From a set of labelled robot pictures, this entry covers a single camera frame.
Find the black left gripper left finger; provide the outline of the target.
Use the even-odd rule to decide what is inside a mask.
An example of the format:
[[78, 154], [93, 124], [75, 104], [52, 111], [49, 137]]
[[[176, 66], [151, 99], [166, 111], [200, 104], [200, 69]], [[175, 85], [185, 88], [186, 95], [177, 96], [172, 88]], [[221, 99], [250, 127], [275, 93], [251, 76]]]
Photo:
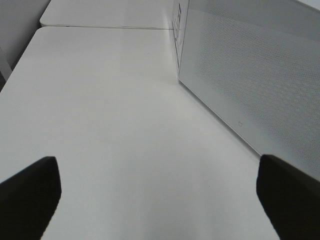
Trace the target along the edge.
[[39, 240], [62, 195], [57, 159], [43, 157], [0, 184], [0, 238]]

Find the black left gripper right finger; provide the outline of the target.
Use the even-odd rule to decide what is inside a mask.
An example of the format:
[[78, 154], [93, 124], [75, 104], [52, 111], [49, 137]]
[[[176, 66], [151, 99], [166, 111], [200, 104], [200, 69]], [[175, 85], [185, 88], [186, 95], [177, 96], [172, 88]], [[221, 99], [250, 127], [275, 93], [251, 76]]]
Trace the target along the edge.
[[256, 194], [281, 240], [320, 238], [320, 183], [271, 154], [260, 157]]

